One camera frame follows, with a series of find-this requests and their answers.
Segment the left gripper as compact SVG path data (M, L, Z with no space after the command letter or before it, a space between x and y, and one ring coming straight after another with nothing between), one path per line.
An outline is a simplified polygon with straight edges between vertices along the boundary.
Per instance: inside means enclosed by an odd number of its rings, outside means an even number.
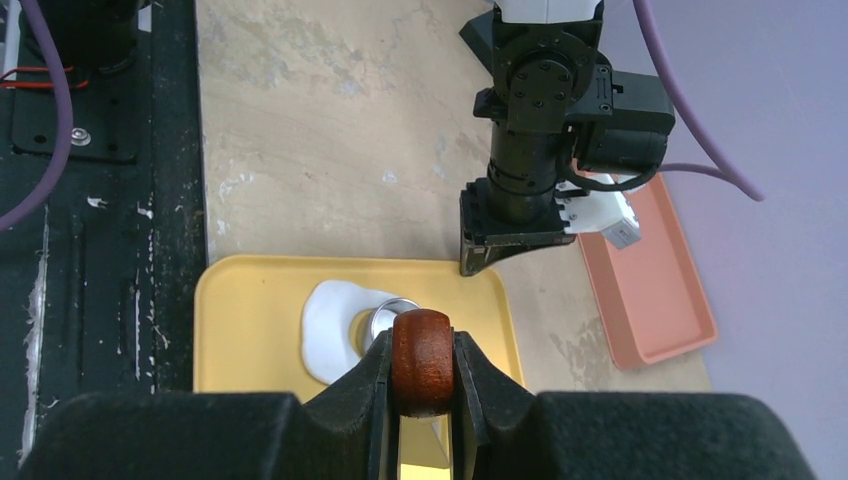
M571 245L567 226L551 190L519 195L478 178L460 193L459 274L473 277L517 255Z

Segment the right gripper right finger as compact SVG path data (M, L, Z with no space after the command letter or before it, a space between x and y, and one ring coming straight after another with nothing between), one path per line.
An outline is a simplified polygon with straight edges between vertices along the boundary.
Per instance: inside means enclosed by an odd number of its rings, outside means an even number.
M454 337L458 479L810 479L791 433L745 395L533 394Z

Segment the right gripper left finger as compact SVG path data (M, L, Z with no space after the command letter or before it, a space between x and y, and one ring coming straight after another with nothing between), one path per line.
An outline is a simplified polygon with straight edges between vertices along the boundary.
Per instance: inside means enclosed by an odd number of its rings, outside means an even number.
M92 393L42 427L21 479L393 479L392 337L312 400L291 393Z

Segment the metal ring cutter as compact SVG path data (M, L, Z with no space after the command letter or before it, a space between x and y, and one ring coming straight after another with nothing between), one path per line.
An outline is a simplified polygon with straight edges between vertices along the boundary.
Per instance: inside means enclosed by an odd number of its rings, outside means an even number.
M416 302L402 297L390 298L370 310L366 315L360 334L360 347L365 353L377 336L390 329L395 318L405 312L420 309Z

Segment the white dough ball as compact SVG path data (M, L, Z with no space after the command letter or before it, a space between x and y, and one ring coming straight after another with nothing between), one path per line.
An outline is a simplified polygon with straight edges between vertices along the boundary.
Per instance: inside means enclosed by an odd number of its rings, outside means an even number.
M308 373L329 385L352 369L363 356L360 334L366 315L394 297L399 296L348 281L320 283L302 312L301 356Z

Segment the yellow tray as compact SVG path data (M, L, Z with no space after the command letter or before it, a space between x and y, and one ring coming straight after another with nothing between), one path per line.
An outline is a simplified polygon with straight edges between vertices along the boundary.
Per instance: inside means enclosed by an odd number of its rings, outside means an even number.
M409 466L400 458L401 421L389 366L389 407L398 420L398 474L393 479L458 479L453 473L452 412L456 404L454 337L465 332L488 360L522 385L504 286L494 273L462 277L447 261L240 255L202 276L195 296L194 389L198 393L291 393L306 403L326 385L306 370L302 312L313 290L328 280L407 298L449 317L453 331L454 392L446 426L449 466Z

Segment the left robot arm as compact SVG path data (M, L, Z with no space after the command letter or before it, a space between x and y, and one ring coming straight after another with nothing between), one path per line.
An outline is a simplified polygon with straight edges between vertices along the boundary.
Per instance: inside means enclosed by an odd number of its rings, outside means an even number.
M486 175L460 195L462 276L598 233L623 249L627 193L659 171L675 125L659 78L600 52L600 1L497 1L460 35L492 78L473 114L492 124Z

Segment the pink tray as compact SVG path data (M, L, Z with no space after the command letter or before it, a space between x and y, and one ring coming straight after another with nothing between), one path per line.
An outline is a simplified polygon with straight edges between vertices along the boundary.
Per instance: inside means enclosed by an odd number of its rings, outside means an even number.
M618 249L578 237L613 363L656 364L714 342L718 330L663 178L628 196L642 238Z

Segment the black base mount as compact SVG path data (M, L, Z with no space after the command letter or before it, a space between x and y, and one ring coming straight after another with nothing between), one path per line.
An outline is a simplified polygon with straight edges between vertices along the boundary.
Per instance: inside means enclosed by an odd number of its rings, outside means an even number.
M146 1L130 68L75 71L76 142L49 199L1 234L1 474L65 402L192 383L207 260L191 1Z

